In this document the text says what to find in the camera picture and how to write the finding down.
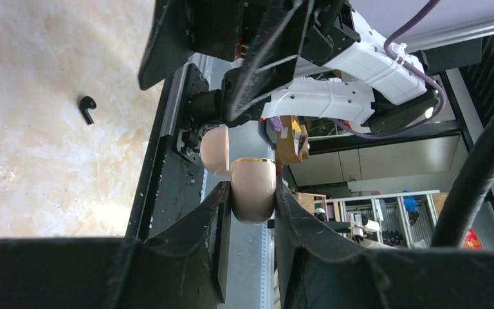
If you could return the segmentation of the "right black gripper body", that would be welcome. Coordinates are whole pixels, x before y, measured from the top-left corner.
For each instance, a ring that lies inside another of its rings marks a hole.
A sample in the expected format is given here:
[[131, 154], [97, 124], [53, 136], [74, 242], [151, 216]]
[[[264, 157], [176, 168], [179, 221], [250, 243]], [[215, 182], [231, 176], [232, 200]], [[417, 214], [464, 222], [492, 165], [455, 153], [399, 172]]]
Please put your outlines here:
[[348, 1], [188, 1], [189, 48], [224, 61], [247, 53], [265, 17], [271, 24], [264, 40], [276, 35], [264, 62], [297, 54], [323, 66], [360, 41], [354, 9]]

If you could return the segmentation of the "beige earbud charging case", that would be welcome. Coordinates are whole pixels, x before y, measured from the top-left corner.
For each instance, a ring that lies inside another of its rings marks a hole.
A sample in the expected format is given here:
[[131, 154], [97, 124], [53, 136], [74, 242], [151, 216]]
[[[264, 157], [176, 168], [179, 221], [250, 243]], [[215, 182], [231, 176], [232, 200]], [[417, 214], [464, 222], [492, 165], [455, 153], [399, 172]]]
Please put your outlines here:
[[209, 130], [201, 139], [200, 158], [213, 175], [230, 177], [232, 211], [240, 222], [262, 224], [275, 209], [277, 168], [269, 158], [239, 158], [230, 161], [226, 126]]

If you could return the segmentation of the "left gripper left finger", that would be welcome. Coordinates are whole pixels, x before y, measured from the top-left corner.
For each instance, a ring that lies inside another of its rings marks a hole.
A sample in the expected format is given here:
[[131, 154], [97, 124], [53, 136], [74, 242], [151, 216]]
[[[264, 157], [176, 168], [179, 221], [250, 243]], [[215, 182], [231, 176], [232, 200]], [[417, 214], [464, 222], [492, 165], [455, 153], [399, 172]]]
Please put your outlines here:
[[217, 308], [225, 301], [231, 184], [145, 241], [0, 239], [0, 308]]

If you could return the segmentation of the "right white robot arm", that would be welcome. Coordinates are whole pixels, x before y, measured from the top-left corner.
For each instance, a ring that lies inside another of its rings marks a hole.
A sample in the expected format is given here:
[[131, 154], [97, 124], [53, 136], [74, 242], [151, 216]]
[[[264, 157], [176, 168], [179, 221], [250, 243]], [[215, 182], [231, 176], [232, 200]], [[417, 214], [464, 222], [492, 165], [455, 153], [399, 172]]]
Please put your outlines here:
[[157, 1], [138, 72], [149, 89], [199, 53], [239, 61], [221, 87], [187, 97], [197, 126], [331, 118], [399, 135], [446, 104], [442, 87], [348, 1]]

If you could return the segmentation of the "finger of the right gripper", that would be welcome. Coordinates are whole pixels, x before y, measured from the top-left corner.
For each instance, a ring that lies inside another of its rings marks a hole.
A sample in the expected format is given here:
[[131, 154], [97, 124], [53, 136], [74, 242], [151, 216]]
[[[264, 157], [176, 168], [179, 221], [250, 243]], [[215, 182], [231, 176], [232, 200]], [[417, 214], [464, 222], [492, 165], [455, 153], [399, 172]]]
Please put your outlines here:
[[138, 72], [138, 85], [145, 91], [171, 76], [193, 54], [193, 1], [157, 0], [151, 30]]
[[243, 62], [225, 74], [221, 88], [225, 124], [243, 121], [256, 104], [291, 84], [310, 13], [310, 1], [264, 1], [245, 8]]

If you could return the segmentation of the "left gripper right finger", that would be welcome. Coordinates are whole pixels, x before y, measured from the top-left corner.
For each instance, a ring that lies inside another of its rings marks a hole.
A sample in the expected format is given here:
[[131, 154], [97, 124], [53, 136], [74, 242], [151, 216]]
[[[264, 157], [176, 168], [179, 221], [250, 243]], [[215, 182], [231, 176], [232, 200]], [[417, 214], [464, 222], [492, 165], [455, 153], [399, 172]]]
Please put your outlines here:
[[275, 210], [283, 308], [494, 308], [494, 250], [365, 248], [283, 183]]

